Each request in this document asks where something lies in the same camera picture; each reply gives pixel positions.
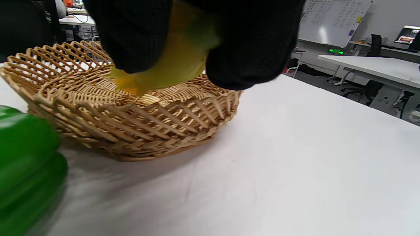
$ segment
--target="black glove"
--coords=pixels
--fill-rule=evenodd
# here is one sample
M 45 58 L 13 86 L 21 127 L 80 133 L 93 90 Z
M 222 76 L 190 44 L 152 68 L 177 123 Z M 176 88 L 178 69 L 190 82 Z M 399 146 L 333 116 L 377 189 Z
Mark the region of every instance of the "black glove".
M 305 0 L 186 0 L 221 17 L 222 44 L 206 62 L 209 79 L 233 90 L 276 78 L 296 44 Z M 104 49 L 127 73 L 160 57 L 172 0 L 84 0 Z

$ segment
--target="wall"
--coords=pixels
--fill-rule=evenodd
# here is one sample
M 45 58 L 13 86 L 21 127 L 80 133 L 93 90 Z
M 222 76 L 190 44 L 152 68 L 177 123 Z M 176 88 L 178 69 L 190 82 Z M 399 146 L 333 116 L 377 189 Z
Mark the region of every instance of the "wall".
M 366 13 L 363 22 L 357 28 L 352 40 L 360 40 L 370 37 L 370 34 L 380 34 L 394 41 L 404 25 L 420 26 L 420 0 L 373 0 L 372 6 Z M 330 46 L 311 42 L 302 42 L 302 50 L 307 51 L 302 57 L 304 63 L 310 64 L 315 69 L 333 74 L 338 66 L 318 60 L 318 55 L 328 55 Z M 384 55 L 398 59 L 419 61 L 415 56 L 396 52 L 384 52 Z M 345 71 L 339 71 L 338 76 L 344 76 Z M 365 84 L 366 79 L 354 77 L 354 82 Z

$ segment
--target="office chair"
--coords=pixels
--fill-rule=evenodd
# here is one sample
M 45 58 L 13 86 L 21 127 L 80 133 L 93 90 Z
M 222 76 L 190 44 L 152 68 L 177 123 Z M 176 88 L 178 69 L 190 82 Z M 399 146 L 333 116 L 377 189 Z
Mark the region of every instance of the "office chair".
M 50 21 L 45 11 L 50 13 Z M 65 40 L 55 0 L 1 0 L 0 22 L 0 63 L 27 48 Z
M 372 34 L 372 44 L 370 47 L 370 52 L 366 55 L 367 57 L 384 57 L 381 56 L 381 49 L 382 49 L 382 37 L 380 35 L 377 34 Z M 345 92 L 346 90 L 350 90 L 350 92 L 347 92 L 343 95 L 343 97 L 347 97 L 349 94 L 359 94 L 359 100 L 358 102 L 360 102 L 361 98 L 363 96 L 366 96 L 367 99 L 369 99 L 369 102 L 366 103 L 366 105 L 370 105 L 373 101 L 373 97 L 375 97 L 379 90 L 382 88 L 383 83 L 380 82 L 376 82 L 373 80 L 369 80 L 369 82 L 363 86 L 362 88 L 349 88 L 349 87 L 345 87 L 341 90 L 341 92 Z

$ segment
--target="wicker basket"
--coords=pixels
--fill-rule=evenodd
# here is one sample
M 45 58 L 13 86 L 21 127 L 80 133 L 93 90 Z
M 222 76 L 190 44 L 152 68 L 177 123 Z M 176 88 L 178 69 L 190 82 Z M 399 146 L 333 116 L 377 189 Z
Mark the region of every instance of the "wicker basket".
M 236 113 L 242 92 L 205 75 L 142 97 L 116 90 L 112 62 L 97 42 L 28 49 L 1 76 L 64 137 L 121 161 L 151 160 L 210 140 Z

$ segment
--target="white tabletop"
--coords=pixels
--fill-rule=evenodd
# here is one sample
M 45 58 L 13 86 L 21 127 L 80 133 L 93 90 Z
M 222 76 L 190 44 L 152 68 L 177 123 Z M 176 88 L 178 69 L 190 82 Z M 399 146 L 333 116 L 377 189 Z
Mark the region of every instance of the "white tabletop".
M 67 12 L 69 14 L 80 14 L 80 15 L 88 14 L 87 10 L 84 8 L 67 8 Z
M 365 47 L 369 47 L 370 44 L 366 44 L 366 43 L 359 43 L 359 42 L 355 42 L 355 41 L 350 41 L 349 43 L 351 44 L 356 44 L 356 45 L 362 45 Z M 404 53 L 404 54 L 409 54 L 409 55 L 413 55 L 413 56 L 418 56 L 420 57 L 420 53 L 415 53 L 415 52 L 407 52 L 407 51 L 403 51 L 403 50 L 398 50 L 398 49 L 394 49 L 394 48 L 388 48 L 388 47 L 382 47 L 383 50 L 388 50 L 388 51 L 392 51 L 392 52 L 399 52 L 399 53 Z
M 0 98 L 25 109 L 3 81 Z M 68 188 L 48 235 L 418 236 L 419 143 L 420 127 L 281 75 L 176 156 L 63 148 Z
M 64 24 L 64 25 L 87 25 L 87 26 L 95 25 L 95 21 L 92 19 L 92 17 L 87 16 L 87 15 L 75 15 L 75 17 L 74 15 L 72 15 L 72 16 L 64 17 L 63 19 L 58 19 L 58 20 L 60 21 L 60 24 Z
M 325 56 L 318 59 L 420 88 L 419 64 L 395 58 Z

